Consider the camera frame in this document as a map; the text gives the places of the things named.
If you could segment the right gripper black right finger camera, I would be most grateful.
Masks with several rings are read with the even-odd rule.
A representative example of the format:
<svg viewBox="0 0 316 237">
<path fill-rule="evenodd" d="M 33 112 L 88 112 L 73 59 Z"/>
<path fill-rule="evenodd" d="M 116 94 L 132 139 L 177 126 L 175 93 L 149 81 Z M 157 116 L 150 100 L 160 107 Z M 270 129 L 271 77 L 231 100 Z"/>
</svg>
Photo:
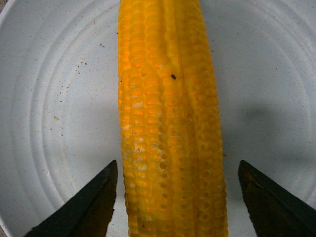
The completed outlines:
<svg viewBox="0 0 316 237">
<path fill-rule="evenodd" d="M 245 160 L 239 182 L 250 220 L 259 237 L 314 237 L 316 211 Z"/>
</svg>

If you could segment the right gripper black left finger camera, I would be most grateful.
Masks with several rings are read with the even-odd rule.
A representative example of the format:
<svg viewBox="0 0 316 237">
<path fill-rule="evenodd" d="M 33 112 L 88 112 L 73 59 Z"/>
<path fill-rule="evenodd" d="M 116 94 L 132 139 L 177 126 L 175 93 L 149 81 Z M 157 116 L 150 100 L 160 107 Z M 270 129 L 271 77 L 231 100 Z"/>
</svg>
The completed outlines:
<svg viewBox="0 0 316 237">
<path fill-rule="evenodd" d="M 27 237 L 104 237 L 116 200 L 117 162 L 111 161 Z"/>
</svg>

